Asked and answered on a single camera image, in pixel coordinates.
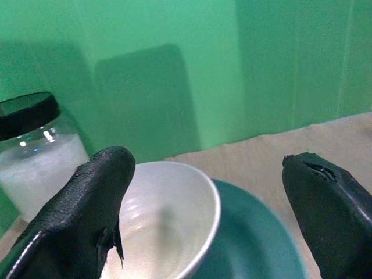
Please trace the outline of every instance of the jar lid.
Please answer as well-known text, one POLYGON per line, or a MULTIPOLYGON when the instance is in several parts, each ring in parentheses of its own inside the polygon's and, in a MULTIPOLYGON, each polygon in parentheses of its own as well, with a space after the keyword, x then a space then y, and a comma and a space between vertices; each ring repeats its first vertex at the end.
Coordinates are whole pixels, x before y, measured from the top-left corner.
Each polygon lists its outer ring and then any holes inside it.
POLYGON ((37 92, 0 102, 0 141, 33 131, 60 115, 50 92, 37 92))

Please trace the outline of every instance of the wooden surface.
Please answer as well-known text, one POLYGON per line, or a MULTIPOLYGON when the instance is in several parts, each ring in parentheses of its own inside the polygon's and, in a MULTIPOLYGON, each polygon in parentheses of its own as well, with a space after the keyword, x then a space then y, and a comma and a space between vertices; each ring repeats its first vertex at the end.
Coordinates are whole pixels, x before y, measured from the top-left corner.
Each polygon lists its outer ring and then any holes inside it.
MULTIPOLYGON (((195 166, 209 176, 233 183, 265 202, 289 228, 309 278, 320 279, 319 269, 302 238, 281 181, 283 157, 306 151, 349 170, 362 186, 372 192, 372 113, 282 134, 263 135, 167 160, 195 166)), ((0 260, 25 226, 25 222, 18 219, 0 240, 0 260)))

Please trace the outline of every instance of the teal plate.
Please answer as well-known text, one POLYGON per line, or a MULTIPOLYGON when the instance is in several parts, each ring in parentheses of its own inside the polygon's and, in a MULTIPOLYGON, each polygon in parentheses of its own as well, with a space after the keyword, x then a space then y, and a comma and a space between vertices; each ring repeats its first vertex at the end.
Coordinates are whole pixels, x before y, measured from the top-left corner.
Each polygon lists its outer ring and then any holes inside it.
POLYGON ((192 279, 302 279, 306 270, 278 217, 260 200, 214 180, 221 197, 216 238, 192 279))

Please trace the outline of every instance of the white ceramic bowl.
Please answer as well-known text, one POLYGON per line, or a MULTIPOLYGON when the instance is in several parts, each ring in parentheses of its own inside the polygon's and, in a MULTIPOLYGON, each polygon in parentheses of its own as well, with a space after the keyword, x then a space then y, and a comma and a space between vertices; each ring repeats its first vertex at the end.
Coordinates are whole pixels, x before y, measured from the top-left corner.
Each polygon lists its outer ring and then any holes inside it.
POLYGON ((200 170, 174 162, 137 165, 120 209, 123 268, 112 249, 101 278, 190 278, 220 213, 217 188, 200 170))

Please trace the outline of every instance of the green backdrop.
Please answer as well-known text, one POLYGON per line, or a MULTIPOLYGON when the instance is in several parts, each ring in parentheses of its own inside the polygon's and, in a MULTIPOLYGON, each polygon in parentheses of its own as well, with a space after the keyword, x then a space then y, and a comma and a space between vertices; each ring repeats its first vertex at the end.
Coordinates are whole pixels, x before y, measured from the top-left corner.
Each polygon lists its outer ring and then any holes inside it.
MULTIPOLYGON (((3 0, 0 101, 53 92, 137 162, 366 112, 370 0, 3 0)), ((16 217, 0 192, 0 235, 16 217)))

